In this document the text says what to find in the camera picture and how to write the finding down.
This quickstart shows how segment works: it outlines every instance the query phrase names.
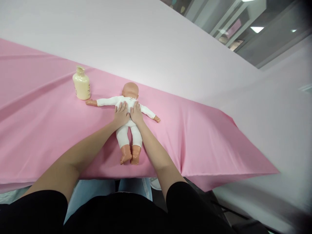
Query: white onesie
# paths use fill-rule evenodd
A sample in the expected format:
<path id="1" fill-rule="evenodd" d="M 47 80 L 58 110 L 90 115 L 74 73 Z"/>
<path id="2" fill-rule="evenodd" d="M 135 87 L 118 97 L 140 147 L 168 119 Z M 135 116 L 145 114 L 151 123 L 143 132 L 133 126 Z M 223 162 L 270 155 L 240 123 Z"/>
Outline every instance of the white onesie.
<path id="1" fill-rule="evenodd" d="M 128 104 L 128 112 L 130 113 L 130 108 L 134 106 L 134 103 L 137 101 L 135 98 L 124 97 L 124 96 L 117 96 L 112 98 L 101 98 L 97 100 L 97 106 L 119 106 L 119 104 L 126 101 Z M 145 106 L 141 105 L 141 111 L 143 114 L 146 114 L 151 119 L 155 118 L 155 114 Z M 124 126 L 121 126 L 116 131 L 116 137 L 118 140 L 119 147 L 121 148 L 124 145 L 129 145 L 129 138 L 128 138 L 128 127 L 130 127 L 133 143 L 132 145 L 138 145 L 142 147 L 142 136 L 137 128 L 137 125 L 131 120 L 128 121 Z"/>

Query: pink fabric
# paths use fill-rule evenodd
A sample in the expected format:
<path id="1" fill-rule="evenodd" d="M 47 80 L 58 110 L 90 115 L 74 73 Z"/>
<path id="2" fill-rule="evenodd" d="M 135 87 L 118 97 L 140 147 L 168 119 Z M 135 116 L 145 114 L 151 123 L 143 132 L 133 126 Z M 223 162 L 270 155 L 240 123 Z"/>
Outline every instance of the pink fabric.
<path id="1" fill-rule="evenodd" d="M 28 186 L 67 149 L 113 119 L 114 107 L 75 96 L 76 62 L 0 40 L 0 192 Z M 121 95 L 129 80 L 85 66 L 91 98 Z M 222 111 L 138 84 L 139 101 L 161 118 L 145 121 L 183 176 L 207 191 L 278 170 Z M 113 134 L 81 178 L 155 177 L 143 149 L 120 165 Z"/>

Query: cream-colored bottle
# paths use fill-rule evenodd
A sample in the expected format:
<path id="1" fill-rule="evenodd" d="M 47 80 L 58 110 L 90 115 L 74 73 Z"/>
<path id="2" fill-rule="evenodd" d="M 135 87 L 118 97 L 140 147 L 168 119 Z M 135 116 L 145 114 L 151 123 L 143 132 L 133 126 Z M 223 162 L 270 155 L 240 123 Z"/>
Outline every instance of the cream-colored bottle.
<path id="1" fill-rule="evenodd" d="M 81 66 L 77 66 L 77 72 L 72 76 L 74 81 L 77 98 L 87 100 L 90 98 L 90 80 L 85 75 L 85 70 Z"/>

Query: doll face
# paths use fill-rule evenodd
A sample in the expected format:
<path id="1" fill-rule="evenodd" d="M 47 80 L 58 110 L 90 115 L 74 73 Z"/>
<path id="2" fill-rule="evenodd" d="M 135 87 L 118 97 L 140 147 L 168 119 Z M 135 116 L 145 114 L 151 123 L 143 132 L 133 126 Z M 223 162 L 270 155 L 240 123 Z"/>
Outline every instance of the doll face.
<path id="1" fill-rule="evenodd" d="M 138 98 L 139 97 L 138 86 L 133 82 L 126 83 L 123 87 L 123 96 L 131 97 L 131 98 Z"/>

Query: jeans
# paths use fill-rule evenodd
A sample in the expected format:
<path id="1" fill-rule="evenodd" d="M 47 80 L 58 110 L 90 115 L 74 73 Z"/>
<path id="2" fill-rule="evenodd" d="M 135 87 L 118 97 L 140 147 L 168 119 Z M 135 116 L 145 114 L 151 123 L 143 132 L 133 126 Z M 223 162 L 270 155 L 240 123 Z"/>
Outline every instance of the jeans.
<path id="1" fill-rule="evenodd" d="M 153 201 L 149 178 L 121 179 L 119 192 L 132 192 Z M 106 196 L 115 192 L 114 180 L 79 180 L 69 201 L 64 223 L 69 217 L 96 196 Z"/>

